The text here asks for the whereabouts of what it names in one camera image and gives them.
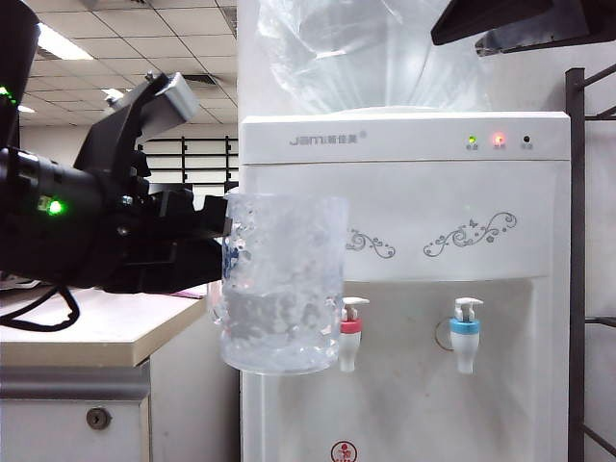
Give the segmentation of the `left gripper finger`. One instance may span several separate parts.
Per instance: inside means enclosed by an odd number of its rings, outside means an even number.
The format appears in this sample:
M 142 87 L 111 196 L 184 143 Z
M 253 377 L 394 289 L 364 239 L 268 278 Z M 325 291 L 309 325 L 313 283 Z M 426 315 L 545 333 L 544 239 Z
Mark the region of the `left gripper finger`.
M 228 201 L 222 196 L 205 196 L 205 225 L 213 237 L 225 237 L 230 233 L 232 219 L 227 216 L 227 206 Z

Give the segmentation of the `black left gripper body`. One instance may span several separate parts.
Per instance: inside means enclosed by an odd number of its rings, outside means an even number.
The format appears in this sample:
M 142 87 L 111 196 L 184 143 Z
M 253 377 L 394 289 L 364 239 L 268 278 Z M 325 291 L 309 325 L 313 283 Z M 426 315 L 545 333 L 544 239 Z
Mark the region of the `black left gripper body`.
M 125 236 L 118 263 L 94 286 L 112 294 L 173 294 L 219 281 L 220 238 L 206 229 L 204 204 L 194 208 L 192 191 L 154 192 Z

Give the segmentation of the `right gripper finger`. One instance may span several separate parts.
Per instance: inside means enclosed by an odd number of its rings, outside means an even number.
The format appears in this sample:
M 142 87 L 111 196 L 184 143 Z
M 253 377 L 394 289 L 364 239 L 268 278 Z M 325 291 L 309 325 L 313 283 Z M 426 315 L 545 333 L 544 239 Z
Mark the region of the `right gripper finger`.
M 510 54 L 615 40 L 615 18 L 594 24 L 520 21 L 487 32 L 475 43 L 478 56 Z

